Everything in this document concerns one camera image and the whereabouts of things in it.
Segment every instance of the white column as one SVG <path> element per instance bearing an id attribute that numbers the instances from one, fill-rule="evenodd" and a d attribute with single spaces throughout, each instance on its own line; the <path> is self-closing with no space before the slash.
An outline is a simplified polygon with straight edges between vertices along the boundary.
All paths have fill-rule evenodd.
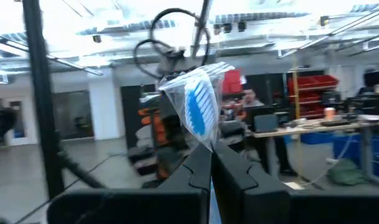
<path id="1" fill-rule="evenodd" d="M 95 139 L 120 138 L 125 126 L 119 85 L 113 78 L 113 69 L 103 69 L 102 72 L 101 77 L 88 74 Z"/>

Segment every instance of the blue striped object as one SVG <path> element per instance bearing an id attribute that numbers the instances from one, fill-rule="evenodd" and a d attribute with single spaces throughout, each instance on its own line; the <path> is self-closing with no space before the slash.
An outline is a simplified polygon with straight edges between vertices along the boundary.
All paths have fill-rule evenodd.
<path id="1" fill-rule="evenodd" d="M 213 127 L 218 122 L 218 105 L 210 80 L 195 78 L 185 85 L 185 122 L 198 140 L 212 140 Z"/>

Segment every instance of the floor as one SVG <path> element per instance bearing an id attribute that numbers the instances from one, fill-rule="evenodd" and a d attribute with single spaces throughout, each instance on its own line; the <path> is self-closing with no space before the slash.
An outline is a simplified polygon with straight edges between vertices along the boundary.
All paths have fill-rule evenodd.
<path id="1" fill-rule="evenodd" d="M 125 154 L 124 139 L 107 141 L 70 141 L 62 143 L 70 155 L 85 170 L 89 170 L 109 157 L 110 154 Z M 95 177 L 111 188 L 140 188 L 152 177 L 139 177 L 126 157 L 116 156 L 107 160 L 92 172 Z M 64 172 L 65 185 L 76 178 Z M 69 190 L 87 188 L 81 182 Z M 0 149 L 0 216 L 12 222 L 18 221 L 35 207 L 47 201 L 45 179 L 40 149 L 37 145 L 4 147 Z M 38 211 L 24 223 L 34 223 L 44 216 Z"/>
<path id="2" fill-rule="evenodd" d="M 112 154 L 125 154 L 126 143 L 124 139 L 107 141 L 92 140 L 69 141 L 62 143 L 70 155 L 82 167 L 89 170 Z M 309 180 L 314 180 L 331 166 L 326 158 L 332 157 L 331 145 L 303 145 L 295 147 L 288 144 L 288 153 L 293 167 Z M 7 217 L 16 222 L 35 207 L 47 201 L 45 180 L 42 169 L 40 149 L 36 145 L 5 147 L 0 149 L 0 216 Z M 153 176 L 140 177 L 130 166 L 126 157 L 115 156 L 92 172 L 95 177 L 111 188 L 139 188 L 145 181 Z M 65 185 L 72 183 L 76 178 L 64 172 Z M 281 179 L 284 182 L 297 182 L 299 179 Z M 343 190 L 354 192 L 379 191 L 379 186 L 362 184 L 353 187 L 341 187 L 330 183 L 326 177 L 315 181 L 318 187 L 326 190 Z M 314 189 L 312 185 L 304 186 Z M 87 188 L 81 182 L 74 184 L 69 190 Z M 34 223 L 44 218 L 45 209 L 29 217 L 24 223 Z"/>

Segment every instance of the computer monitor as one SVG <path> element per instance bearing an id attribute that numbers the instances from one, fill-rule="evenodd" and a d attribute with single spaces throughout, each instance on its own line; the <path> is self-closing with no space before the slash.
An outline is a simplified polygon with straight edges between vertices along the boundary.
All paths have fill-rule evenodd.
<path id="1" fill-rule="evenodd" d="M 249 106 L 246 107 L 246 124 L 251 131 L 256 131 L 255 116 L 274 114 L 275 109 L 272 106 Z"/>

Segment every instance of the person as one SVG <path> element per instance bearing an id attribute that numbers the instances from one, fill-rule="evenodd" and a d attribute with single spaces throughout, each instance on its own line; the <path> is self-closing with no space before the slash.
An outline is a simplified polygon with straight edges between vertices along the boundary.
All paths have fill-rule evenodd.
<path id="1" fill-rule="evenodd" d="M 264 106 L 260 100 L 256 98 L 256 94 L 253 90 L 245 90 L 245 96 L 243 97 L 243 107 L 249 106 Z M 246 118 L 246 113 L 242 112 L 238 115 L 238 119 L 244 120 Z M 255 138 L 254 136 L 248 136 L 246 138 L 247 143 L 255 148 L 258 153 L 258 157 L 260 158 L 261 165 L 265 172 L 269 172 L 269 164 L 268 164 L 268 153 L 267 153 L 267 138 Z M 284 142 L 284 138 L 281 136 L 275 137 L 275 147 L 276 147 L 276 155 L 278 157 L 280 168 L 279 172 L 282 175 L 290 175 L 297 176 L 297 172 L 291 167 L 288 158 L 288 149 L 286 147 L 286 143 Z"/>

